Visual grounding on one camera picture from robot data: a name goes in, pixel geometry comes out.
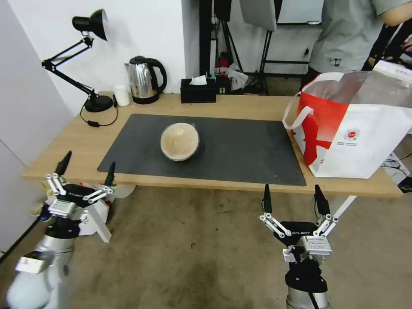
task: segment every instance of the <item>electric kettle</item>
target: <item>electric kettle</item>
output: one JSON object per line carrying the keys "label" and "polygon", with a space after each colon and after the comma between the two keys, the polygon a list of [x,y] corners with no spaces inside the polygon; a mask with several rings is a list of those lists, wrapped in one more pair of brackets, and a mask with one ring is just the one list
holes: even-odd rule
{"label": "electric kettle", "polygon": [[[167,84],[166,70],[156,59],[137,56],[124,64],[129,77],[130,89],[132,90],[133,101],[138,104],[150,104],[159,99],[159,94],[165,89]],[[158,85],[154,67],[160,69],[163,76],[163,83]]]}

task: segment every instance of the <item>black tissue box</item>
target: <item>black tissue box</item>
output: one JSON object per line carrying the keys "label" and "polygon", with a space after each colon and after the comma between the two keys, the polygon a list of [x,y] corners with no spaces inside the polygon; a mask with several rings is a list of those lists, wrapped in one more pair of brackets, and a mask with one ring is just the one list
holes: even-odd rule
{"label": "black tissue box", "polygon": [[207,79],[207,85],[190,85],[191,79],[182,79],[180,98],[182,103],[214,103],[217,86],[214,79]]}

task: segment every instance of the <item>kettle lid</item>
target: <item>kettle lid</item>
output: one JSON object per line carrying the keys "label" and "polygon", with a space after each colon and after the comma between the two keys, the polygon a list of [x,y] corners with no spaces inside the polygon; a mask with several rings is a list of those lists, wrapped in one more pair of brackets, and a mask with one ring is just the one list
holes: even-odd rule
{"label": "kettle lid", "polygon": [[146,58],[143,56],[137,56],[130,59],[130,64],[142,64],[147,62]]}

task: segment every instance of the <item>shopping bag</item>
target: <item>shopping bag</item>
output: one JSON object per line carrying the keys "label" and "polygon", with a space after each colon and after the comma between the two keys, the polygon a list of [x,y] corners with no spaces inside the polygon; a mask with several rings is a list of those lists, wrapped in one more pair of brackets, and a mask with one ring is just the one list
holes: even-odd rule
{"label": "shopping bag", "polygon": [[[388,93],[387,85],[396,91]],[[286,123],[291,101],[283,124],[314,176],[367,179],[412,128],[412,109],[405,107],[411,89],[412,72],[393,64],[372,73],[321,74],[303,88],[295,122]]]}

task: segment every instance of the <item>desk lamp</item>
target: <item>desk lamp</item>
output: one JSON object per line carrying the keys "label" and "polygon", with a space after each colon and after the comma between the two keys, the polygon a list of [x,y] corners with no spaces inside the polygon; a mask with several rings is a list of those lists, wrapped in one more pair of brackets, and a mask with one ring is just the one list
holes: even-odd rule
{"label": "desk lamp", "polygon": [[[107,33],[107,16],[106,12],[103,9],[97,10],[94,12],[90,17],[80,17],[75,16],[72,19],[73,27],[80,31],[83,35],[83,39],[81,39],[78,43],[70,46],[69,48],[63,50],[62,52],[58,53],[57,55],[44,60],[42,62],[43,68],[52,72],[53,74],[59,76],[60,78],[64,79],[66,82],[69,82],[73,86],[77,87],[81,91],[87,93],[88,99],[85,102],[84,107],[88,112],[102,112],[110,107],[113,106],[113,100],[111,97],[108,96],[100,96],[94,92],[94,88],[84,85],[80,82],[75,81],[74,79],[68,77],[67,75],[60,72],[57,67],[61,64],[65,63],[66,61],[74,58],[75,56],[81,54],[82,52],[92,48],[93,40],[89,33],[92,32],[99,38],[107,41],[106,33]],[[64,57],[63,54],[66,54],[71,49],[85,44],[86,47],[82,50]]]}

